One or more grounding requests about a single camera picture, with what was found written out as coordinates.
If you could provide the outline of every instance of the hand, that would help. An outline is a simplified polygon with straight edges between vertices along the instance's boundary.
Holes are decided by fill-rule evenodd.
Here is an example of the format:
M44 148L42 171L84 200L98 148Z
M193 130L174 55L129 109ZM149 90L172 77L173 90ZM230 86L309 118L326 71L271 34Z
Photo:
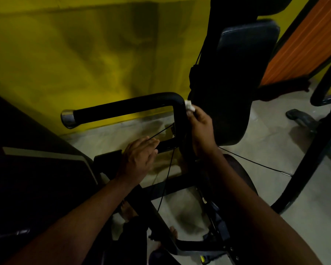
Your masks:
M125 149L116 178L136 187L147 175L158 154L159 140L143 137L131 142Z
M204 158L218 152L213 134L212 119L200 107L193 105L195 112L187 111L191 123L192 145L196 156Z

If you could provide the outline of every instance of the concrete floor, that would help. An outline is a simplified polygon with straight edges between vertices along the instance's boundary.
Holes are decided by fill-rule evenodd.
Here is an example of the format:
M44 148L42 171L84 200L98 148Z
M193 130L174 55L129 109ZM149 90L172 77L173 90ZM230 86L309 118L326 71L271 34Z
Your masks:
M288 120L285 112L299 109L320 119L328 114L331 106L313 107L309 103L310 93L295 92L283 95L269 102L255 101L252 105L250 121L244 138L236 145L225 148L255 162L294 173L303 158L312 137L309 132ZM64 138L77 149L93 158L94 156L124 149L126 145L146 135L154 135L173 123L171 113L137 119L97 129L76 133ZM168 139L170 130L158 138ZM172 152L159 154L154 168L142 181L142 187L163 181L168 172ZM272 204L283 192L289 177L258 166L246 160L237 160L247 170L256 189L268 204ZM170 176L184 173L186 167L178 150L172 162ZM160 199L154 200L156 207ZM193 188L178 191L163 199L159 210L164 221L174 226L181 240L202 240L207 233L207 219L201 211L198 196ZM294 204L283 213L283 218L310 245L323 264L331 264L331 161L327 157L317 169ZM123 220L114 216L113 234L115 238L122 231ZM154 242L149 241L149 252ZM201 264L199 257L179 257L183 265ZM212 264L230 264L222 257Z

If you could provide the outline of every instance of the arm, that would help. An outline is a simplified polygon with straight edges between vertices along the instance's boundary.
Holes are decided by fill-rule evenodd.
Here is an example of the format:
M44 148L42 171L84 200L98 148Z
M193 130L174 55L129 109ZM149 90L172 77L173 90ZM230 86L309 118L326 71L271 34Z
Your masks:
M199 107L188 112L195 154L203 160L225 209L225 222L242 259L259 264L319 264L306 242L227 163L218 149L211 118Z
M130 143L114 180L31 241L6 265L81 264L116 207L146 176L158 144L159 140L148 137Z

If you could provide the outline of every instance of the black armrest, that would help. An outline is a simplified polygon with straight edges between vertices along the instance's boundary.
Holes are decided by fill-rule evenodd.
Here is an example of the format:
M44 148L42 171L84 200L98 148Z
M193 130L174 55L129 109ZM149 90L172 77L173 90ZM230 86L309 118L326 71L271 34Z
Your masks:
M331 88L331 66L321 79L321 82L316 87L313 95L310 98L310 103L313 106L322 106L331 103L331 95L326 95Z
M166 106L172 106L174 110L175 137L159 143L157 149L161 153L178 147L185 137L187 123L185 102L177 93L156 93L85 109L64 110L61 113L61 121L66 128L72 129L80 124Z

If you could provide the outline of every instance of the left hand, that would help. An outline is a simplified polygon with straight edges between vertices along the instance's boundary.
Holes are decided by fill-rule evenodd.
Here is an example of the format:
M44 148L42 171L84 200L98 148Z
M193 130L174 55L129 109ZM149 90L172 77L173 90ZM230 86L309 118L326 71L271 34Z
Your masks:
M147 175L158 154L156 147L159 140L143 137L131 142L122 156L116 178L125 180L132 187L136 187Z

